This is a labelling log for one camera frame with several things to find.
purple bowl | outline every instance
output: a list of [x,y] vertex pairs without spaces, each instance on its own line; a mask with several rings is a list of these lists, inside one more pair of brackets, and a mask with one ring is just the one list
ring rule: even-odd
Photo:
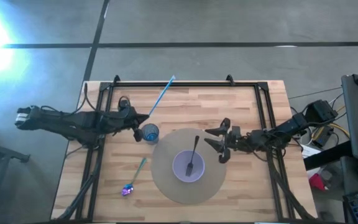
[[186,176],[187,164],[191,160],[191,155],[193,151],[184,150],[179,152],[172,162],[172,170],[175,176],[186,183],[192,183],[197,181],[203,174],[205,170],[205,162],[200,154],[196,151],[193,157],[193,170],[189,177]]

blue cup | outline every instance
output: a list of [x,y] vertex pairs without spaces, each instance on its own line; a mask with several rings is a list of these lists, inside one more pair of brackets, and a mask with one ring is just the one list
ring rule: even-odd
[[157,144],[158,143],[158,135],[160,134],[160,130],[155,124],[146,124],[142,128],[143,139],[149,144]]

red object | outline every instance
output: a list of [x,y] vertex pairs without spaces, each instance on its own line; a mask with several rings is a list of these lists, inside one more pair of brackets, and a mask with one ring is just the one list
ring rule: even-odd
[[319,174],[314,174],[310,177],[309,183],[312,187],[316,187],[319,190],[325,191],[323,180],[321,179]]

wooden table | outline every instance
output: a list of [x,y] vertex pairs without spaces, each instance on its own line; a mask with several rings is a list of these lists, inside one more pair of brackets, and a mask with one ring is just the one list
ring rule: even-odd
[[[88,82],[88,96],[93,105],[96,105],[99,84],[100,82]],[[276,122],[281,124],[291,118],[284,82],[268,81],[268,86]],[[126,95],[138,113],[148,114],[161,90],[160,87],[114,88],[112,108],[116,110],[119,97]],[[265,101],[263,105],[267,123],[270,123]],[[90,111],[91,108],[85,104],[83,110]],[[181,128],[216,128],[226,117],[231,119],[232,125],[241,127],[242,135],[253,129],[260,129],[253,88],[171,87],[145,123],[156,124],[160,129],[160,137],[163,138],[171,131]],[[166,198],[155,186],[150,171],[154,147],[145,142],[135,142],[132,135],[132,131],[123,131],[114,137],[106,137],[94,211],[95,222],[276,220],[267,163],[252,154],[232,152],[231,160],[227,163],[226,179],[219,192],[201,204],[182,205]],[[68,151],[77,147],[77,142],[71,142]],[[62,214],[78,193],[85,157],[86,150],[82,150],[65,160],[52,218]],[[135,192],[122,197],[122,187],[131,181],[143,157],[147,157],[147,163],[135,182]],[[288,147],[284,161],[292,192],[307,211],[317,217],[300,148]],[[280,196],[284,214],[287,214],[283,194]],[[89,197],[85,201],[84,216],[88,211],[87,200]]]

concrete floor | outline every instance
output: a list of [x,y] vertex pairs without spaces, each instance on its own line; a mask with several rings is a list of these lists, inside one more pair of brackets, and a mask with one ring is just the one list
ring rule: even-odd
[[[0,0],[3,43],[92,43],[103,0]],[[111,0],[101,43],[358,41],[358,0]],[[0,145],[31,154],[12,161],[0,223],[49,219],[67,141],[19,131],[16,110],[76,107],[90,49],[0,50]],[[99,49],[90,80],[284,80],[288,97],[338,87],[358,73],[358,47]],[[301,110],[341,90],[290,100]],[[347,128],[346,119],[338,121]],[[341,141],[345,137],[339,133]]]

